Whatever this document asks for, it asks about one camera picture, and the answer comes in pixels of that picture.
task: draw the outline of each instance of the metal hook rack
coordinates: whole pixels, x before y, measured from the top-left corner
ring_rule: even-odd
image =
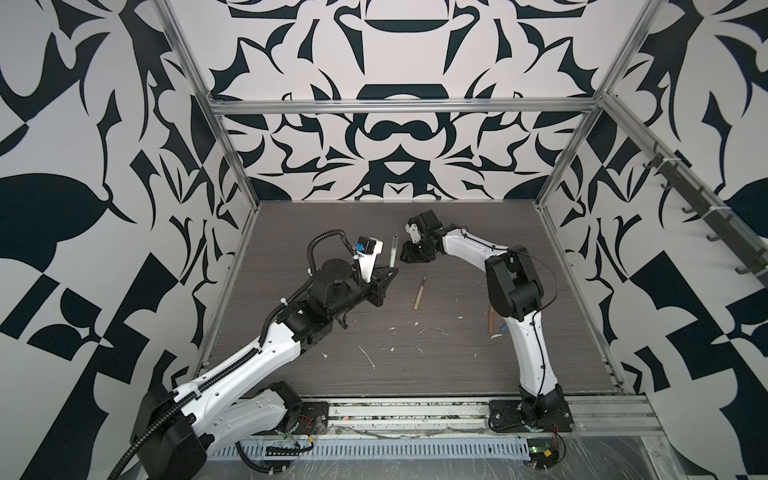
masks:
[[[723,241],[744,266],[737,267],[740,275],[754,274],[768,287],[768,247],[723,201],[704,185],[679,158],[656,156],[645,167],[656,168],[667,179],[665,190],[675,189],[690,205],[684,208],[686,214],[696,214],[715,233],[707,235],[710,242]]]

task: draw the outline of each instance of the robotic arm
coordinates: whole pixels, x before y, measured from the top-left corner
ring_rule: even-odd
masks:
[[[340,236],[353,262],[339,258],[316,270],[313,249]],[[319,235],[307,247],[310,278],[267,317],[258,339],[202,376],[168,392],[161,384],[147,392],[131,434],[131,447],[113,469],[117,478],[134,454],[153,480],[189,479],[207,456],[256,432],[290,432],[301,399],[277,382],[252,399],[243,395],[271,372],[291,362],[331,332],[346,325],[346,313],[368,300],[384,302],[397,268],[375,267],[382,242],[360,237],[350,245],[341,230]]]
[[[432,210],[408,220],[406,231],[411,240],[403,246],[401,261],[424,263],[444,253],[478,267],[485,272],[491,305],[509,327],[520,365],[522,401],[518,414],[507,412],[509,415],[498,418],[492,415],[491,428],[504,431],[506,425],[513,424],[549,427],[554,416],[567,406],[541,331],[544,289],[528,251],[519,245],[494,245],[455,224],[443,226]]]

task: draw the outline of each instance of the cable tie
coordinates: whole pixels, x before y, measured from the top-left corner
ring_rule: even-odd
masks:
[[[728,207],[727,205],[722,207],[718,207],[717,205],[710,205],[707,211],[704,212],[704,215],[701,216],[701,220],[707,218],[707,215],[711,214],[715,210],[730,210],[730,207]]]

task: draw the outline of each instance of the enclosure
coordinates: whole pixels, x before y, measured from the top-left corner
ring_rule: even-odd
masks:
[[[426,210],[557,293],[546,476],[768,475],[767,38],[762,0],[4,3],[4,478],[106,478],[147,390],[258,338],[318,233],[388,259]],[[283,476],[540,477],[557,436],[488,428],[520,373],[485,274],[396,266],[254,389],[327,409]],[[260,478],[208,455],[195,478]]]

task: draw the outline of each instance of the perforated metal panel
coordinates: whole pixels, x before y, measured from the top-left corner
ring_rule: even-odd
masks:
[[[295,455],[268,455],[270,445],[290,447],[285,441],[243,440],[243,449],[254,460],[292,459]],[[210,460],[237,457],[234,446],[222,449]],[[413,460],[433,458],[506,458],[530,460],[525,439],[317,439],[315,448],[300,455],[305,460]]]

